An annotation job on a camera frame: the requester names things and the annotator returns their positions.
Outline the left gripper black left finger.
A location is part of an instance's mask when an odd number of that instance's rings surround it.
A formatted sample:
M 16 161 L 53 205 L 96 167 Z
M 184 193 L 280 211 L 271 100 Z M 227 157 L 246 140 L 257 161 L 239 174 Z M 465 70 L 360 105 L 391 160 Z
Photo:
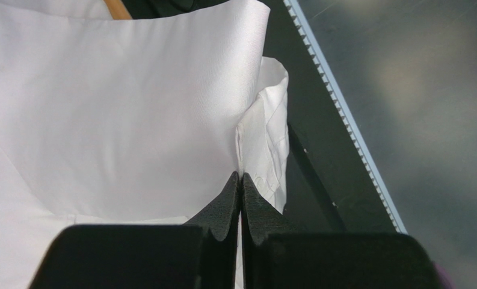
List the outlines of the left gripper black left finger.
M 74 225 L 52 242 L 31 288 L 233 288 L 241 181 L 181 225 Z

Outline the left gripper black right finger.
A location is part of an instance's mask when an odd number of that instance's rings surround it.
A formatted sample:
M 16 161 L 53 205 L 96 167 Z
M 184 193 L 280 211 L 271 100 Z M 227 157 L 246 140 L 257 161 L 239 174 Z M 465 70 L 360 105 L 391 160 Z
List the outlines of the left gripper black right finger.
M 440 288 L 433 262 L 399 233 L 304 232 L 242 179 L 245 288 Z

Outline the white long sleeve shirt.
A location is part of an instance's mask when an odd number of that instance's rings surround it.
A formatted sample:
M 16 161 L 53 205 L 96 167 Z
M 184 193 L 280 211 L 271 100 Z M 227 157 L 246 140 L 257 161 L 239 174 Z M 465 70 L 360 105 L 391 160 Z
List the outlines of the white long sleeve shirt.
M 289 76 L 270 9 L 227 1 L 105 19 L 93 1 L 0 1 L 0 288 L 26 288 L 84 223 L 182 223 L 248 173 L 286 204 Z

